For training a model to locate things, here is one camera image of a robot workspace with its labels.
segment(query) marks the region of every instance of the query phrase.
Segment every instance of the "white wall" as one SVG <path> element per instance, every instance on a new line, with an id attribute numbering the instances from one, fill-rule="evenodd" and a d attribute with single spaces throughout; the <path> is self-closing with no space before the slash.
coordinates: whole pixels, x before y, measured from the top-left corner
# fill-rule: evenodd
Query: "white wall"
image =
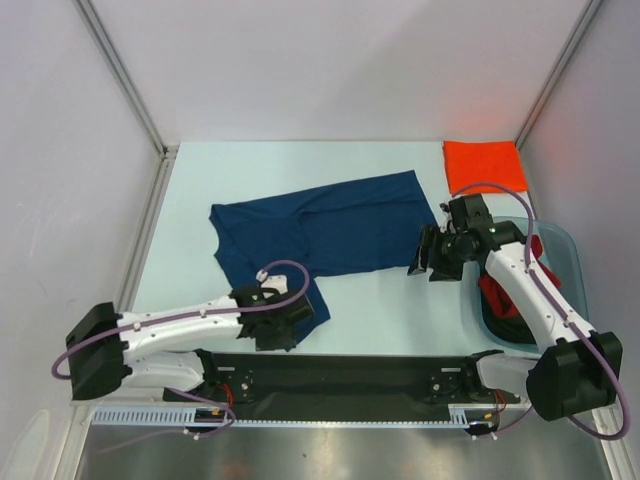
<path id="1" fill-rule="evenodd" d="M 640 447 L 640 2 L 610 0 L 527 139 L 542 218 L 573 235 L 591 320 L 625 347 Z"/>
<path id="2" fill-rule="evenodd" d="M 0 64 L 0 470 L 46 409 L 40 478 L 69 413 L 51 362 L 117 293 L 158 159 L 70 0 L 0 2 Z"/>
<path id="3" fill-rule="evenodd" d="M 95 0 L 166 142 L 515 138 L 587 0 Z"/>

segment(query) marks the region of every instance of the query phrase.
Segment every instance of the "metal frame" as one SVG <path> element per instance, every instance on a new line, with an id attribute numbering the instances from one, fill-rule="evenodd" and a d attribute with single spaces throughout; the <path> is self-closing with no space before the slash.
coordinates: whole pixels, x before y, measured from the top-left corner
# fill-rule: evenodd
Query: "metal frame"
<path id="1" fill-rule="evenodd" d="M 129 266 L 116 297 L 115 306 L 120 312 L 129 311 L 133 307 L 143 267 L 151 246 L 153 232 L 158 221 L 158 215 L 160 215 L 160 206 L 169 185 L 169 178 L 171 178 L 171 171 L 177 154 L 178 147 L 168 147 L 166 154 L 158 164 L 155 179 L 145 205 L 144 216 L 137 230 L 136 242 L 131 253 Z"/>
<path id="2" fill-rule="evenodd" d="M 589 31 L 589 27 L 593 24 L 596 16 L 601 11 L 600 7 L 604 5 L 605 1 L 606 0 L 591 0 L 583 10 L 580 18 L 573 28 L 573 31 L 569 35 L 567 42 L 562 48 L 556 64 L 551 69 L 551 73 L 549 73 L 549 76 L 542 87 L 542 91 L 538 94 L 538 97 L 531 107 L 522 128 L 520 128 L 520 131 L 514 139 L 516 148 L 521 149 L 524 145 L 529 133 L 531 133 L 531 130 L 533 130 L 538 118 L 540 118 L 545 105 L 560 83 L 567 67 L 571 64 L 571 60 L 575 57 L 579 46 L 582 44 L 585 35 Z"/>
<path id="3" fill-rule="evenodd" d="M 540 117 L 541 112 L 544 110 L 546 103 L 567 70 L 571 60 L 574 58 L 579 45 L 583 41 L 589 27 L 592 25 L 600 11 L 600 7 L 604 4 L 604 1 L 605 0 L 591 0 L 582 12 L 581 17 L 571 32 L 556 64 L 545 81 L 540 94 L 536 98 L 536 101 L 529 111 L 522 128 L 514 140 L 518 148 L 521 148 L 526 141 L 527 136 Z M 153 231 L 160 213 L 160 207 L 169 183 L 171 170 L 175 162 L 178 149 L 177 147 L 168 148 L 164 144 L 139 91 L 135 87 L 135 84 L 118 54 L 92 1 L 73 0 L 73 3 L 76 5 L 89 33 L 96 42 L 96 45 L 103 55 L 108 68 L 120 85 L 133 114 L 139 121 L 145 135 L 160 158 L 158 170 L 156 171 L 153 186 L 145 207 L 144 217 L 137 232 L 136 243 L 131 255 L 129 267 L 127 268 L 125 278 L 123 279 L 122 286 L 117 296 L 116 304 L 118 309 L 127 310 L 132 307 L 135 299 L 146 256 L 153 237 Z M 531 198 L 531 200 L 532 205 L 535 206 L 533 198 Z M 91 419 L 97 410 L 103 408 L 101 407 L 103 403 L 113 405 L 122 402 L 119 402 L 118 399 L 114 399 L 113 401 L 100 402 L 97 405 L 80 404 L 72 406 L 72 421 L 60 455 L 55 477 L 53 477 L 55 480 L 67 480 L 75 477 L 75 474 L 80 467 L 83 446 L 89 431 Z M 139 402 L 125 403 L 127 403 L 127 405 L 132 405 Z M 149 405 L 150 400 L 144 400 L 142 401 L 142 404 Z M 456 406 L 454 407 L 454 410 L 460 411 L 461 408 L 463 408 L 463 406 Z M 594 417 L 599 428 L 603 431 L 606 431 L 607 427 L 615 427 L 619 423 L 614 412 L 610 409 L 595 412 Z M 248 421 L 246 426 L 260 425 L 259 421 Z M 290 426 L 290 424 L 284 423 L 283 426 Z M 630 452 L 624 442 L 603 442 L 603 448 L 615 480 L 637 478 L 638 472 L 635 470 L 634 462 L 632 461 Z"/>
<path id="4" fill-rule="evenodd" d="M 109 67 L 109 70 L 113 73 L 116 82 L 120 85 L 122 93 L 124 94 L 129 107 L 131 107 L 131 111 L 138 119 L 138 122 L 149 139 L 149 142 L 151 142 L 158 155 L 163 157 L 167 152 L 167 147 L 162 141 L 160 133 L 158 132 L 147 107 L 142 101 L 140 92 L 136 88 L 131 76 L 125 68 L 111 37 L 107 33 L 102 20 L 100 20 L 100 16 L 96 11 L 95 6 L 91 0 L 72 1 L 78 9 L 80 17 L 82 17 L 82 20 L 87 26 L 91 37 L 96 42 L 98 50 L 102 53 L 102 56 L 107 63 L 107 67 Z"/>
<path id="5" fill-rule="evenodd" d="M 218 427 L 220 421 L 198 421 L 196 412 L 203 407 L 184 406 L 111 406 L 98 407 L 91 421 L 92 425 L 143 426 L 143 427 L 180 427 L 202 428 Z M 237 420 L 235 427 L 285 427 L 285 428 L 468 428 L 469 422 L 464 408 L 448 407 L 448 421 L 415 422 L 302 422 L 302 421 L 263 421 Z"/>

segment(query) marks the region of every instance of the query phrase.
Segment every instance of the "blue t-shirt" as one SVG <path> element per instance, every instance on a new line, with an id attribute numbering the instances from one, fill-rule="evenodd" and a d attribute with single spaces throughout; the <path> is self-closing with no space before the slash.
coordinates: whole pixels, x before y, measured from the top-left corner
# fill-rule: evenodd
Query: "blue t-shirt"
<path id="1" fill-rule="evenodd" d="M 315 316 L 298 324 L 298 342 L 330 318 L 314 277 L 407 267 L 420 229 L 436 223 L 413 171 L 213 205 L 209 218 L 220 241 L 216 259 L 233 288 L 255 283 L 256 272 L 274 260 L 307 268 Z M 287 275 L 289 288 L 302 286 L 293 267 L 269 273 Z"/>

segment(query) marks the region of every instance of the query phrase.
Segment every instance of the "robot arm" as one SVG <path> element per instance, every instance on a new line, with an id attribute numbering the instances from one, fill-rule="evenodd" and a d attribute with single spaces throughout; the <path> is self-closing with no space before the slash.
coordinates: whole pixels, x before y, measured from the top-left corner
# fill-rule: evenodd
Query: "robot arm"
<path id="1" fill-rule="evenodd" d="M 460 280 L 463 264 L 478 262 L 514 302 L 535 338 L 540 357 L 502 352 L 476 355 L 477 380 L 531 400 L 545 420 L 555 420 L 615 401 L 616 392 L 601 366 L 569 328 L 573 322 L 620 372 L 622 346 L 613 333 L 598 334 L 562 297 L 539 264 L 525 258 L 525 238 L 512 222 L 493 221 L 481 195 L 443 205 L 446 228 L 426 226 L 410 274 L 433 268 L 431 281 Z M 543 284 L 544 295 L 532 278 Z M 556 302 L 567 318 L 561 318 Z"/>
<path id="2" fill-rule="evenodd" d="M 313 316 L 305 296 L 283 306 L 297 291 L 286 277 L 268 277 L 259 286 L 160 313 L 115 312 L 112 303 L 96 305 L 67 336 L 74 400 L 90 400 L 120 386 L 197 392 L 210 398 L 218 375 L 213 355 L 202 348 L 215 338 L 252 338 L 257 350 L 295 346 L 296 326 Z M 100 341 L 102 332 L 117 330 Z"/>

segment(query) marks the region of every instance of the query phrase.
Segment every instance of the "purple cable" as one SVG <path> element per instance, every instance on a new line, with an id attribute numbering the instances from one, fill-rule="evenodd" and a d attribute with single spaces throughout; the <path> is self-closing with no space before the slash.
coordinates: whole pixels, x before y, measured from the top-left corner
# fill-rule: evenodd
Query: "purple cable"
<path id="1" fill-rule="evenodd" d="M 192 437 L 196 437 L 196 435 L 198 435 L 197 438 L 209 438 L 209 437 L 213 437 L 214 435 L 218 435 L 222 432 L 224 432 L 225 430 L 228 430 L 229 428 L 231 428 L 231 426 L 236 423 L 237 418 L 236 418 L 236 414 L 234 413 L 233 410 L 231 410 L 231 408 L 223 403 L 218 403 L 218 402 L 214 402 L 213 400 L 209 400 L 207 398 L 203 398 L 203 397 L 198 397 L 197 395 L 191 395 L 190 393 L 186 393 L 183 392 L 181 390 L 177 390 L 175 388 L 168 388 L 167 390 L 171 390 L 173 393 L 175 393 L 176 395 L 180 395 L 181 397 L 187 398 L 189 400 L 193 400 L 194 402 L 200 402 L 200 403 L 206 403 L 209 405 L 213 405 L 216 408 L 219 408 L 220 410 L 224 410 L 230 421 L 228 423 L 225 423 L 224 425 L 217 427 L 215 430 L 212 430 L 210 432 L 207 433 L 196 433 L 193 434 Z M 97 455 L 104 455 L 107 453 L 111 453 L 114 452 L 116 450 L 120 450 L 121 448 L 125 448 L 125 447 L 130 447 L 131 445 L 135 445 L 136 443 L 139 442 L 143 442 L 145 440 L 150 440 L 152 438 L 156 438 L 156 437 L 161 437 L 164 435 L 168 435 L 168 434 L 176 434 L 176 433 L 180 433 L 180 434 L 184 434 L 184 430 L 176 430 L 176 429 L 167 429 L 167 430 L 160 430 L 158 432 L 153 432 L 153 433 L 149 433 L 147 435 L 143 435 L 141 437 L 138 438 L 134 438 L 132 440 L 128 440 L 126 442 L 123 443 L 119 443 L 118 445 L 114 445 L 113 447 L 108 447 L 108 448 L 104 448 L 102 450 L 98 450 L 96 452 Z"/>
<path id="2" fill-rule="evenodd" d="M 622 427 L 618 432 L 612 435 L 606 435 L 589 428 L 587 425 L 585 425 L 584 423 L 582 423 L 580 420 L 578 420 L 573 416 L 570 416 L 569 420 L 571 420 L 571 422 L 573 422 L 573 424 L 576 425 L 580 430 L 588 433 L 589 435 L 599 440 L 609 440 L 609 441 L 620 440 L 627 433 L 629 433 L 629 429 L 631 428 L 631 412 L 630 412 L 629 401 L 627 399 L 627 395 L 624 392 L 624 389 L 622 388 L 622 384 L 616 377 L 615 372 L 613 371 L 613 369 L 611 368 L 607 360 L 602 356 L 602 354 L 600 354 L 598 349 L 591 343 L 591 341 L 586 337 L 586 335 L 582 333 L 582 331 L 578 328 L 578 326 L 575 323 L 568 321 L 569 314 L 564 311 L 564 308 L 562 308 L 562 305 L 558 303 L 558 301 L 555 299 L 553 294 L 549 290 L 547 290 L 547 288 L 544 286 L 544 284 L 540 280 L 540 277 L 538 277 L 538 274 L 536 273 L 536 271 L 529 268 L 531 264 L 531 240 L 533 238 L 533 211 L 531 210 L 531 207 L 529 207 L 529 205 L 527 205 L 527 202 L 525 202 L 524 199 L 513 190 L 507 187 L 503 187 L 502 185 L 498 185 L 496 183 L 490 183 L 490 182 L 472 183 L 458 190 L 456 193 L 452 195 L 452 197 L 457 197 L 458 195 L 474 187 L 492 187 L 492 188 L 497 188 L 498 190 L 502 190 L 503 192 L 508 193 L 509 195 L 514 197 L 516 200 L 518 200 L 520 204 L 524 207 L 524 209 L 527 211 L 528 228 L 527 228 L 527 240 L 525 243 L 524 259 L 525 259 L 525 265 L 529 270 L 529 275 L 531 277 L 531 280 L 533 280 L 533 283 L 536 284 L 536 286 L 538 287 L 538 290 L 540 290 L 540 293 L 544 295 L 544 297 L 549 301 L 551 306 L 558 312 L 558 314 L 562 317 L 562 319 L 565 322 L 567 322 L 567 326 L 571 329 L 571 331 L 580 339 L 582 343 L 585 344 L 587 349 L 596 358 L 596 360 L 604 370 L 605 374 L 611 381 L 613 388 L 615 388 L 616 390 L 618 399 L 620 400 L 620 408 L 622 409 L 622 418 L 623 418 Z M 519 420 L 514 422 L 512 425 L 509 425 L 504 430 L 506 430 L 507 428 L 511 428 L 513 425 L 515 425 L 518 422 Z"/>
<path id="3" fill-rule="evenodd" d="M 529 414 L 533 411 L 533 405 L 531 405 L 529 408 L 527 408 L 527 411 L 524 412 L 520 417 L 518 417 L 515 421 L 511 422 L 509 425 L 507 425 L 504 428 L 498 428 L 498 430 L 496 430 L 493 433 L 504 433 L 507 430 L 511 430 L 513 427 L 515 427 L 516 425 L 520 424 L 520 422 L 522 422 L 522 420 L 524 420 L 525 418 L 527 418 L 529 416 Z M 491 434 L 487 433 L 484 435 L 480 435 L 478 438 L 482 438 L 482 439 L 489 439 L 491 438 Z"/>
<path id="4" fill-rule="evenodd" d="M 282 302 L 274 303 L 273 305 L 263 305 L 263 306 L 260 306 L 260 307 L 233 307 L 233 308 L 218 308 L 218 309 L 213 308 L 211 310 L 207 310 L 205 313 L 207 315 L 225 315 L 225 314 L 228 314 L 228 313 L 268 312 L 270 310 L 277 310 L 279 308 L 286 307 L 287 305 L 291 305 L 292 303 L 296 302 L 298 299 L 302 298 L 302 296 L 305 293 L 307 293 L 307 290 L 309 289 L 309 284 L 311 283 L 311 279 L 309 278 L 309 272 L 307 271 L 306 268 L 304 268 L 303 265 L 301 265 L 298 262 L 294 262 L 293 260 L 276 260 L 275 262 L 271 262 L 269 265 L 267 265 L 266 267 L 261 269 L 260 272 L 258 272 L 258 273 L 262 273 L 262 272 L 267 273 L 273 267 L 278 267 L 278 266 L 281 266 L 281 265 L 291 265 L 292 267 L 296 267 L 304 275 L 304 283 L 302 285 L 302 288 L 300 289 L 300 291 L 298 293 L 293 295 L 291 298 L 287 298 L 286 300 L 283 300 Z M 151 327 L 151 326 L 154 326 L 154 325 L 160 325 L 162 323 L 173 322 L 175 320 L 183 320 L 185 318 L 191 318 L 191 317 L 200 317 L 200 312 L 196 311 L 196 312 L 177 313 L 175 315 L 169 315 L 167 317 L 156 318 L 154 320 L 146 320 L 144 322 L 140 322 L 140 327 Z M 71 375 L 65 375 L 64 373 L 60 373 L 58 371 L 58 368 L 60 368 L 60 365 L 62 364 L 62 362 L 64 362 L 66 359 L 68 359 L 74 353 L 79 352 L 83 348 L 85 348 L 85 347 L 87 347 L 87 346 L 89 346 L 89 345 L 91 345 L 91 344 L 93 344 L 95 342 L 99 342 L 100 340 L 102 340 L 104 338 L 107 338 L 107 337 L 110 337 L 112 335 L 120 335 L 123 332 L 127 332 L 129 330 L 133 330 L 133 328 L 134 328 L 133 325 L 127 325 L 127 326 L 124 326 L 124 327 L 112 328 L 110 330 L 106 330 L 106 331 L 104 331 L 102 333 L 99 333 L 97 335 L 94 335 L 93 337 L 89 337 L 89 338 L 77 343 L 76 345 L 71 347 L 69 350 L 64 352 L 62 355 L 60 355 L 56 359 L 55 362 L 53 362 L 53 365 L 51 366 L 51 375 L 53 375 L 53 377 L 57 378 L 58 380 L 70 380 L 71 379 Z"/>

